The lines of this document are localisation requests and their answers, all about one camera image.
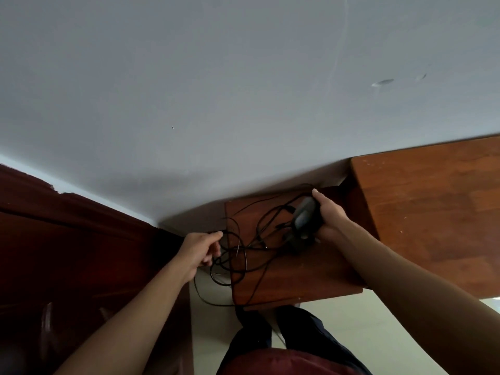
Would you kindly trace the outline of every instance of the person's left hand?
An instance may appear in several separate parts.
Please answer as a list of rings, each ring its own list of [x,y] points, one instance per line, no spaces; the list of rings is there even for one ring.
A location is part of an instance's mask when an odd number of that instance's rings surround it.
[[[184,279],[186,283],[195,277],[197,267],[211,266],[212,258],[221,256],[219,240],[222,235],[222,232],[189,233],[186,235],[175,257],[181,265],[186,266],[187,272]]]

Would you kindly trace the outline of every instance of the leg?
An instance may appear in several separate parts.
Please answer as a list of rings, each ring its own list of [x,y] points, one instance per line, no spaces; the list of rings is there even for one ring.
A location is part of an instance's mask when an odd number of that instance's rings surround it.
[[[217,373],[220,373],[226,364],[240,355],[259,348],[271,347],[271,326],[259,312],[255,310],[245,312],[242,307],[236,307],[236,316],[243,325],[243,329],[236,333],[231,341]]]
[[[276,309],[279,329],[286,348],[309,353],[348,366],[361,374],[371,372],[323,326],[321,320],[307,310],[286,305]]]

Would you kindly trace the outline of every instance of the wooden tabletop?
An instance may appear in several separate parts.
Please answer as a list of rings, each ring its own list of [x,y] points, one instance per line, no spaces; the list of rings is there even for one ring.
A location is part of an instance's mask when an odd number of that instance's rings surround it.
[[[332,196],[334,188],[329,189]],[[251,205],[240,213],[238,210],[254,201],[263,200],[272,195],[242,198],[226,203],[226,216],[233,216],[240,226],[240,237],[248,245],[255,236],[255,229],[259,219],[271,208],[284,204],[300,192],[289,192],[268,201]],[[292,205],[297,206],[301,200]],[[271,227],[263,232],[262,236],[268,247],[283,245],[284,231],[274,233],[273,228],[282,222],[291,220],[291,214],[282,211]],[[228,220],[228,230],[237,233],[236,224]],[[237,246],[237,238],[229,236],[229,245]],[[262,265],[272,258],[276,251],[250,251],[247,250],[248,268]],[[245,266],[244,255],[239,251],[238,256],[231,260],[233,269],[242,269]],[[235,304],[251,304],[254,309],[276,307],[278,305],[306,302],[317,299],[352,295],[362,292],[362,280],[352,267],[346,262],[336,248],[322,243],[315,243],[307,251],[300,254],[287,251],[283,256],[274,259],[262,278],[257,291],[251,299],[255,287],[262,277],[264,268],[259,271],[249,272],[244,280],[233,286],[233,300]],[[235,282],[240,274],[233,273]]]
[[[500,136],[352,159],[380,240],[472,295],[500,296]]]

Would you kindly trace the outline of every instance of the tiled floor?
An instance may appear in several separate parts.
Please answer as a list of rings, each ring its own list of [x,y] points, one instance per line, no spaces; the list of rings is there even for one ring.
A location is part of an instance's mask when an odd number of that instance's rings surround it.
[[[205,272],[198,271],[197,284],[205,299],[214,303],[231,303],[230,288],[217,286]],[[203,303],[192,284],[190,291],[195,374],[212,375],[241,325],[233,308],[211,307]],[[499,300],[484,302],[500,311]],[[306,302],[301,308],[319,317],[327,330],[373,375],[446,375],[372,291]],[[272,345],[284,347],[274,333]]]

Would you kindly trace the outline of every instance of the red shirt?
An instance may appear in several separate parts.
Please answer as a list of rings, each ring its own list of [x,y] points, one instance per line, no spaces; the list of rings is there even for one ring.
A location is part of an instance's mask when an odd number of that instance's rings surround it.
[[[229,362],[220,375],[359,375],[350,367],[315,355],[265,348],[240,355]]]

